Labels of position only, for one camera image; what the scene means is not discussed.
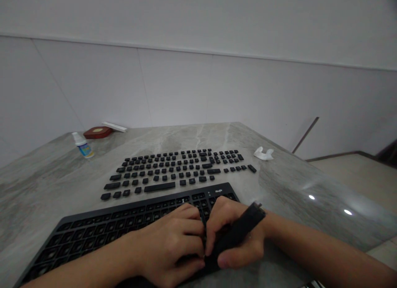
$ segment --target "tiled floor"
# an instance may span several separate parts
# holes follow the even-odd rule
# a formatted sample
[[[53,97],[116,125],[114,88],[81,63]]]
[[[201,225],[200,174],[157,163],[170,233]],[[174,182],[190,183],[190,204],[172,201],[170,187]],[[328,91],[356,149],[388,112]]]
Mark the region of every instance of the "tiled floor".
[[[397,215],[397,169],[358,154],[310,164]],[[368,254],[397,271],[397,237]]]

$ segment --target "keyboard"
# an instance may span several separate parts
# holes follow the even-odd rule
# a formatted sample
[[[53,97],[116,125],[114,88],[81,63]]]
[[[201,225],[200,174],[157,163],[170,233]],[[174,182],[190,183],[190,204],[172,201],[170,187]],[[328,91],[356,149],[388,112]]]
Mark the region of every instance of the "keyboard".
[[[199,209],[205,225],[219,196],[239,202],[230,183],[226,182],[64,217],[23,272],[15,287],[20,287],[62,264],[95,251],[130,231],[141,229],[186,202]],[[206,267],[190,280],[217,270],[219,267],[216,258],[206,258]],[[136,277],[123,281],[118,287],[154,286],[145,278]]]

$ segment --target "gray marble surface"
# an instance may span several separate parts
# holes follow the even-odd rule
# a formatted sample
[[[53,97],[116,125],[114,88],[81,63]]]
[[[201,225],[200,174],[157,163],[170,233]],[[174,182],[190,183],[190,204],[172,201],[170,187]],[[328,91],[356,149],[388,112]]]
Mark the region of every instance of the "gray marble surface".
[[[171,193],[132,194],[102,202],[104,184],[130,156],[238,149],[244,164],[253,164],[258,172],[222,173],[215,176],[215,183],[230,182],[241,202],[258,200],[277,214],[365,252],[397,234],[397,216],[238,122],[131,129],[93,140],[91,146],[96,155],[86,160],[72,136],[65,134],[0,169],[1,287],[15,284],[62,217]],[[255,158],[258,146],[273,148],[274,160]],[[203,186],[177,184],[172,193]],[[348,216],[344,209],[353,215]],[[267,242],[265,246],[260,262],[238,271],[220,271],[188,286],[294,288],[312,279],[273,244]]]

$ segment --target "small bottle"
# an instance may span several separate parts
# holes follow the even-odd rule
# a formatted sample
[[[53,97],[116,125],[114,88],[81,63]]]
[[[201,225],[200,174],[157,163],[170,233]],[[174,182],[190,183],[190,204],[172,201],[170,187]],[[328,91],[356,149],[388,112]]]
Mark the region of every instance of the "small bottle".
[[[83,154],[84,158],[92,158],[94,156],[94,152],[88,145],[87,140],[81,137],[77,132],[73,132],[72,135],[76,146],[80,149],[80,152]]]

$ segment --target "white plastic object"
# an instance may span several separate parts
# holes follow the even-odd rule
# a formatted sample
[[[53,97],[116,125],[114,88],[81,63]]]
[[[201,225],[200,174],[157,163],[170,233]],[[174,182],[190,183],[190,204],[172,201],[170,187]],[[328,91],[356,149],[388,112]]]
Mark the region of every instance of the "white plastic object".
[[[103,122],[102,125],[123,133],[127,131],[127,128],[112,124],[110,122]]]
[[[77,132],[73,132],[72,135],[74,138],[74,143],[79,148],[84,158],[92,158],[95,154],[91,150],[91,147],[88,145],[87,140],[81,137],[80,134]]]
[[[263,151],[263,147],[261,146],[258,147],[258,149],[254,152],[254,156],[263,161],[273,160],[272,153],[274,152],[274,150],[268,149],[268,151],[265,154],[262,151]]]

